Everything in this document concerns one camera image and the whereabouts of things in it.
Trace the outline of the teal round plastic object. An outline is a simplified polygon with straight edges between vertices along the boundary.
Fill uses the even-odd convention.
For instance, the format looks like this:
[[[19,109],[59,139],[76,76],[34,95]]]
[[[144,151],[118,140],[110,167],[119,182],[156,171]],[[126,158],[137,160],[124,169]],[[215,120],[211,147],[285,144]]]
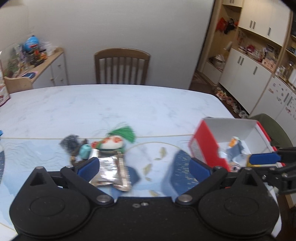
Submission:
[[[83,160],[88,160],[92,147],[89,144],[83,144],[79,150],[79,157]]]

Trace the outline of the silver foil snack packet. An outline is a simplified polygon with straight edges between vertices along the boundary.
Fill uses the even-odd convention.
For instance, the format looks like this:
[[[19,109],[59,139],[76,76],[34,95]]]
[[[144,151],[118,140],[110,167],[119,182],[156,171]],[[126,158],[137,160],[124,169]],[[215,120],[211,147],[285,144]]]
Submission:
[[[97,157],[100,169],[89,181],[95,187],[112,185],[115,189],[128,192],[132,188],[130,173],[125,166],[124,155],[120,151],[107,151],[101,153],[92,149],[90,157]]]

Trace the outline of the black item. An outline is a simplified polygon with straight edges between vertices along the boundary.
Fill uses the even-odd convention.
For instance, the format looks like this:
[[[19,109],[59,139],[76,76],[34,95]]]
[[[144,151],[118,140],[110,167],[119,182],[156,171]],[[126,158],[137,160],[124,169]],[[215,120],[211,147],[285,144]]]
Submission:
[[[60,142],[60,146],[68,153],[71,154],[74,152],[78,147],[80,143],[78,141],[77,135],[68,135],[67,137],[63,138],[63,140]]]

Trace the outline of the white blue plastic pouch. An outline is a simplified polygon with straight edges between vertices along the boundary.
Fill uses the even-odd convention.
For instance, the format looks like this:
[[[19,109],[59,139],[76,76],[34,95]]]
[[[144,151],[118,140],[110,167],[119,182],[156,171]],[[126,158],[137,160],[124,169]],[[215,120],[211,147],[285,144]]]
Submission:
[[[218,150],[219,157],[226,159],[227,162],[234,161],[244,152],[244,147],[238,137],[233,136],[229,142],[220,143]]]

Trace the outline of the yellow cardboard box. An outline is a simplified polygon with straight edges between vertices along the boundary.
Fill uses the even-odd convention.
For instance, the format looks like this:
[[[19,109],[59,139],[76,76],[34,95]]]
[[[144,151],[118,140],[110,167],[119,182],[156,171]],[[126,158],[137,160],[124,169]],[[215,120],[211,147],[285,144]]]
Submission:
[[[281,157],[277,153],[262,153],[251,154],[247,159],[247,166],[251,167],[270,167],[275,166],[277,162],[281,160]]]

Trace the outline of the red cardboard storage box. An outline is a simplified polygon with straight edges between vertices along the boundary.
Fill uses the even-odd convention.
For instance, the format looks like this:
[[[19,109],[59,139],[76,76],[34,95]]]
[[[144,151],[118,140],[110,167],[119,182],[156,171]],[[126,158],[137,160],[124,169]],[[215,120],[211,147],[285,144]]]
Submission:
[[[271,139],[256,120],[204,118],[189,142],[192,157],[228,171],[246,167],[252,154],[275,152]]]

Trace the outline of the white wooden sideboard cabinet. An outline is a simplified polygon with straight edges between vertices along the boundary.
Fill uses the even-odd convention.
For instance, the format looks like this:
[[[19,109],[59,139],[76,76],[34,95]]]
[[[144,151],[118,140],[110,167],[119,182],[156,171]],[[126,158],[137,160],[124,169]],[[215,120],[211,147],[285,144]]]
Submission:
[[[68,85],[64,50],[58,47],[42,64],[21,77],[29,77],[34,89]]]

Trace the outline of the brown wooden dining chair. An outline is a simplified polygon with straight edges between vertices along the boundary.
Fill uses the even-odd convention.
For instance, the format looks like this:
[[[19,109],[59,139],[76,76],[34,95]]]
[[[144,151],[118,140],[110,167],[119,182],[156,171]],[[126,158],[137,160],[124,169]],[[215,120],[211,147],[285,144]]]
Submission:
[[[94,54],[96,84],[145,85],[150,58],[137,49],[101,50]]]

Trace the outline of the red printed gift bag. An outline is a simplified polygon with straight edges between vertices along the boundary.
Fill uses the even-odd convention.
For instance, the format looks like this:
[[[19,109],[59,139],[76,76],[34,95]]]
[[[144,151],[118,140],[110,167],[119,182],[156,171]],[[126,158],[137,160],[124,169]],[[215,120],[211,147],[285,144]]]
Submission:
[[[2,68],[0,69],[0,106],[3,106],[5,103],[10,100],[10,94],[8,92],[8,89],[6,87],[6,84],[4,82],[4,75]]]

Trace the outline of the light wooden child chair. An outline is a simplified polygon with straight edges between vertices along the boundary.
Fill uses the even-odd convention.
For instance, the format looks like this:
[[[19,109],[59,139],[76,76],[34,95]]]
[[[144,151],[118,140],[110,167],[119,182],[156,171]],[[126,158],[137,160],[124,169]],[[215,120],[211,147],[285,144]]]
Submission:
[[[33,85],[29,77],[4,77],[4,82],[9,94],[33,89]]]

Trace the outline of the white wall cabinet unit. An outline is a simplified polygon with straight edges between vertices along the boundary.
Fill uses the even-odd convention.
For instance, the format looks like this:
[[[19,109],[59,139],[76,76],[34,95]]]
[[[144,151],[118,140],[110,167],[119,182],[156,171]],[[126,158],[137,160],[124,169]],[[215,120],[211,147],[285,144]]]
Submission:
[[[295,136],[295,41],[283,1],[215,1],[198,71]]]

